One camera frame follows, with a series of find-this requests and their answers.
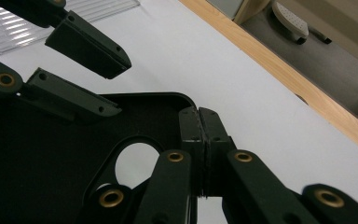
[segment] transparent ribbed tray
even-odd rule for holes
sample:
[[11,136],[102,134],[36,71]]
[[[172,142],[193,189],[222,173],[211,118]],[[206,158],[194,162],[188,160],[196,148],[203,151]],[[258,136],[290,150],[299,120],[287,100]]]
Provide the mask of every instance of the transparent ribbed tray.
[[[66,0],[66,10],[73,10],[92,22],[139,6],[137,0]],[[52,28],[40,28],[0,7],[0,54],[45,39]]]

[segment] white tabletop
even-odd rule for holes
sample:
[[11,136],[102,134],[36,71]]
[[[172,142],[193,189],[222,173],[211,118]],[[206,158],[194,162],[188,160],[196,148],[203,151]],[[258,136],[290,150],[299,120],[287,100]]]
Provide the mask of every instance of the white tabletop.
[[[107,80],[43,43],[0,61],[24,80],[42,67],[97,93],[181,92],[216,111],[287,188],[323,183],[358,201],[358,146],[181,3],[142,0],[94,25],[126,50],[129,71]],[[199,223],[225,223],[219,200],[200,201]]]

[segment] wooden strip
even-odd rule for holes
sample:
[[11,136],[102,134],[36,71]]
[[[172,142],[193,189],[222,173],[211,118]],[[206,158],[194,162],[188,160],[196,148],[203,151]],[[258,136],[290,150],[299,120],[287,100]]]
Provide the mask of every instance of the wooden strip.
[[180,0],[358,145],[358,119],[205,0]]

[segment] white surface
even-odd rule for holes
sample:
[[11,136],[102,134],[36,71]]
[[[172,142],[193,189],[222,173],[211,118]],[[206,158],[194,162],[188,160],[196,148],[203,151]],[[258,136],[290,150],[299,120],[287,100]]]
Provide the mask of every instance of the white surface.
[[[42,44],[0,61],[24,80],[40,66],[97,93],[184,93],[216,111],[237,147],[256,153],[289,189],[324,183],[358,201],[358,146],[179,2],[143,0],[95,25],[133,64],[113,80]],[[199,223],[225,223],[218,201],[202,201]]]

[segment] floor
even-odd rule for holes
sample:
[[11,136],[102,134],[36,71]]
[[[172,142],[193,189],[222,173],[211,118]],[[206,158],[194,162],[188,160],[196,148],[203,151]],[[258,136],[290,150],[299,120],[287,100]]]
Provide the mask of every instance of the floor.
[[326,45],[310,28],[307,42],[296,44],[297,37],[271,17],[270,7],[241,27],[358,118],[358,60],[334,40]]

